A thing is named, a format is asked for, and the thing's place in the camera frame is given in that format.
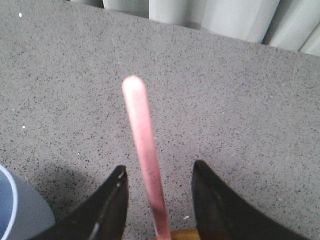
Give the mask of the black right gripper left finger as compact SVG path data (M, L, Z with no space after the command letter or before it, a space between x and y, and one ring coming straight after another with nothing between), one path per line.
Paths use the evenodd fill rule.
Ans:
M76 210L33 240L121 240L129 201L126 167L118 165Z

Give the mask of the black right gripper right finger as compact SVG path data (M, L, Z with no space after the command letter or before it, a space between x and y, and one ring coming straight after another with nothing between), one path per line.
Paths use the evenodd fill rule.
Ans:
M202 240L303 240L247 203L203 160L192 172L196 228Z

